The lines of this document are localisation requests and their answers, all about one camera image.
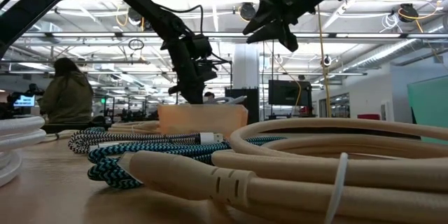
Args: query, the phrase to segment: orange plastic container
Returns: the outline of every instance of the orange plastic container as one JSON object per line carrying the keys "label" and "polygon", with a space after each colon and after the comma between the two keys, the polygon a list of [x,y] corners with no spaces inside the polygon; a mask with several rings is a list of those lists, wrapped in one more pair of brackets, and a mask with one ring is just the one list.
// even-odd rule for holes
{"label": "orange plastic container", "polygon": [[242,105],[159,105],[162,134],[195,132],[221,133],[229,137],[247,124],[247,109]]}

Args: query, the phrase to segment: table surface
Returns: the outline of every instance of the table surface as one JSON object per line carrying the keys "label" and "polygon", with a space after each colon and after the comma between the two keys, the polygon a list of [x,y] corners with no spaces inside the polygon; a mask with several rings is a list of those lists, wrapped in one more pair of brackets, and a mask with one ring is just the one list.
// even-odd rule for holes
{"label": "table surface", "polygon": [[147,188],[116,190],[91,181],[86,155],[67,140],[21,150],[21,174],[0,187],[2,224],[272,224],[211,201],[188,201]]}

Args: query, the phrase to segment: zip tie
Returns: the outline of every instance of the zip tie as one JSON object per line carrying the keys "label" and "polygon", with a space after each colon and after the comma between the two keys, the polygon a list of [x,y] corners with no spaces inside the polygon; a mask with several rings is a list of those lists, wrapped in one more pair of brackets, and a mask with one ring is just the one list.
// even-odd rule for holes
{"label": "zip tie", "polygon": [[325,221],[323,222],[324,224],[331,224],[336,215],[337,208],[341,202],[348,163],[349,156],[347,153],[341,153],[341,157],[339,158],[339,166],[337,167],[336,172],[335,187],[333,188],[330,203],[328,204],[327,214],[325,215]]}

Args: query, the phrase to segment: woman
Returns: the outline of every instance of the woman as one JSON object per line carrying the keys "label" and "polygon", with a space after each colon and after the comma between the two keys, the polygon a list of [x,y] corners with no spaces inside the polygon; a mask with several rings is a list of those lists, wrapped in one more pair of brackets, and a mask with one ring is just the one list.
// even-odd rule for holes
{"label": "woman", "polygon": [[49,123],[88,123],[92,115],[93,90],[69,58],[55,62],[55,78],[39,102]]}

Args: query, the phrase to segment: computer screen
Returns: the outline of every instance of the computer screen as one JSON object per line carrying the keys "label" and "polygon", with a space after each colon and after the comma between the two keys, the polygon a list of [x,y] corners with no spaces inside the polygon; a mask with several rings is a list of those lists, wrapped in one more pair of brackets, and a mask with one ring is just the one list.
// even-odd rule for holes
{"label": "computer screen", "polygon": [[[307,81],[298,81],[302,91],[299,106],[309,106],[311,103],[311,84]],[[295,81],[269,80],[269,99],[271,105],[294,106],[299,95],[299,87]]]}
{"label": "computer screen", "polygon": [[20,98],[15,101],[14,107],[34,107],[36,96],[26,97],[20,95]]}

